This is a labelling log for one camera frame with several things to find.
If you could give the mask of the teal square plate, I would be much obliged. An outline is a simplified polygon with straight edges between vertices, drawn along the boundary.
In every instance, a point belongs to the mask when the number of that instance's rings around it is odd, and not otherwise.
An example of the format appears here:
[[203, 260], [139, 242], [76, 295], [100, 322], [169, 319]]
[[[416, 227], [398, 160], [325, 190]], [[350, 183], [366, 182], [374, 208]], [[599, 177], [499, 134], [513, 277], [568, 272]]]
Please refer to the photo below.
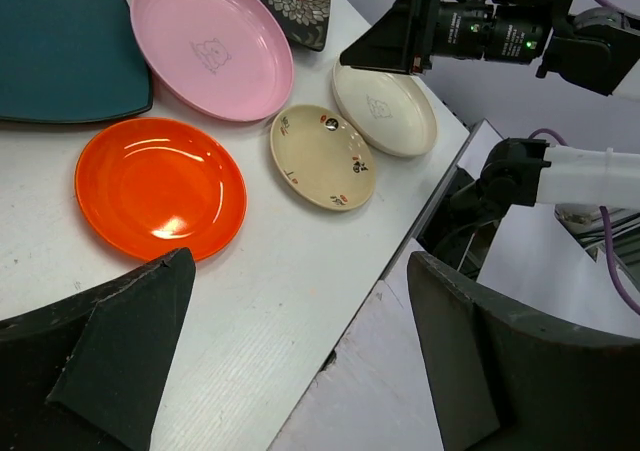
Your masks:
[[80, 124], [153, 105], [127, 0], [1, 0], [1, 118]]

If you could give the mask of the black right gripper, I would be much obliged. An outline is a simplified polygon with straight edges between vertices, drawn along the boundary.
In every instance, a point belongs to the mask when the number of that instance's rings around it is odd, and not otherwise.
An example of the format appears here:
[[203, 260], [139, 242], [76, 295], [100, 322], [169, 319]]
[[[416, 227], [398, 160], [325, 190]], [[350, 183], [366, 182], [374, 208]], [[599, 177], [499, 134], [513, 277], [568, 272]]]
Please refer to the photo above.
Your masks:
[[421, 74], [431, 56], [529, 64], [573, 0], [396, 0], [339, 56], [342, 66]]

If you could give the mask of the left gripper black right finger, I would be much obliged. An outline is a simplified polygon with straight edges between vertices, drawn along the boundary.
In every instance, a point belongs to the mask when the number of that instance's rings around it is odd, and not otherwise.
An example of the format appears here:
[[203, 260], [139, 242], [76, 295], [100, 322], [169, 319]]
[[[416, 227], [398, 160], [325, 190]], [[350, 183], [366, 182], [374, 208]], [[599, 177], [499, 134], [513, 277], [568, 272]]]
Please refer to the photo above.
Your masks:
[[425, 252], [407, 265], [447, 450], [635, 450], [639, 342], [472, 281]]

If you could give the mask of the pink round plate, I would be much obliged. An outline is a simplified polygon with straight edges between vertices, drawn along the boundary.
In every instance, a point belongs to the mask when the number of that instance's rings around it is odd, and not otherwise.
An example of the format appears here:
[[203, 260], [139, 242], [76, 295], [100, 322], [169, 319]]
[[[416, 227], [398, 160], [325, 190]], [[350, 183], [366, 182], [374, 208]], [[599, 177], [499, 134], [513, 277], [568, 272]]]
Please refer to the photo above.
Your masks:
[[131, 0], [130, 12], [152, 71], [196, 110], [252, 122], [288, 101], [292, 52], [259, 0]]

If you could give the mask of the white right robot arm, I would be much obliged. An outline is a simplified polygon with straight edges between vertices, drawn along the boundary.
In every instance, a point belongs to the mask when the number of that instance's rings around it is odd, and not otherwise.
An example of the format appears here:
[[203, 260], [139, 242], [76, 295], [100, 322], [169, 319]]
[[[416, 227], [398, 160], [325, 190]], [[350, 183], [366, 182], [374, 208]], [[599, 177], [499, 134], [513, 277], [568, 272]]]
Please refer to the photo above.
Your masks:
[[[611, 7], [572, 14], [573, 0], [396, 0], [339, 57], [358, 70], [416, 75], [433, 57], [538, 63], [603, 96], [639, 96], [639, 19]], [[639, 158], [551, 145], [539, 136], [506, 139], [480, 176], [452, 194], [423, 233], [424, 247], [455, 266], [473, 235], [514, 205], [569, 204], [635, 209]]]

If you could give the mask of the orange round plate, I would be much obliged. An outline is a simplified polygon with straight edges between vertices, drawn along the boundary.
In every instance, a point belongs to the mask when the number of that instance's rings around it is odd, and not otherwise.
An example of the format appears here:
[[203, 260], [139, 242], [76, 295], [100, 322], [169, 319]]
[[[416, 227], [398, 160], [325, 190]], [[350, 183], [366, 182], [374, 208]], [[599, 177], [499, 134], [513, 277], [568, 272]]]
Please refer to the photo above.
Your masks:
[[79, 156], [74, 190], [93, 231], [142, 260], [175, 248], [197, 261], [215, 255], [238, 234], [248, 206], [231, 154], [168, 118], [131, 119], [98, 133]]

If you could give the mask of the white round plate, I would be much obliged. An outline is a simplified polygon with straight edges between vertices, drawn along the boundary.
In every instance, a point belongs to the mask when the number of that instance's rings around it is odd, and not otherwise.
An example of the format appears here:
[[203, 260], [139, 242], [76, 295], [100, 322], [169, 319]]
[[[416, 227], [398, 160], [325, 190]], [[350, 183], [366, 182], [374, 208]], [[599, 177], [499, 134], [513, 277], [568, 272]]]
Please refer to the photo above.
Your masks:
[[423, 156], [433, 149], [438, 135], [436, 115], [412, 77], [335, 62], [331, 85], [340, 112], [368, 144], [403, 158]]

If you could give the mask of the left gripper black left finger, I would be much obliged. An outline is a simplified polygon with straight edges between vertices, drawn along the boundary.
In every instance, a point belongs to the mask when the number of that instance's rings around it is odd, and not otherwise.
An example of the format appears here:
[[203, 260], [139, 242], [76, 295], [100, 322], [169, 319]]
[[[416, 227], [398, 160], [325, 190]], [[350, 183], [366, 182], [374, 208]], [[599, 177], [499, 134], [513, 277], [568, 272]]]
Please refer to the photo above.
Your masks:
[[195, 273], [175, 249], [2, 320], [2, 449], [149, 449]]

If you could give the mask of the beige patterned round plate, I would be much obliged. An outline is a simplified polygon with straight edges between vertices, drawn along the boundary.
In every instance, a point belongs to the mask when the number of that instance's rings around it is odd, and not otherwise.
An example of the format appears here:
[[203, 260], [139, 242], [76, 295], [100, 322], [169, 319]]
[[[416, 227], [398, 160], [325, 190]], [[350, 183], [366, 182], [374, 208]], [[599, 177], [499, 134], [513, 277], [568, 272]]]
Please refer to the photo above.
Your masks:
[[367, 143], [329, 109], [300, 104], [282, 110], [272, 122], [270, 149], [287, 184], [321, 208], [354, 210], [374, 194], [376, 165]]

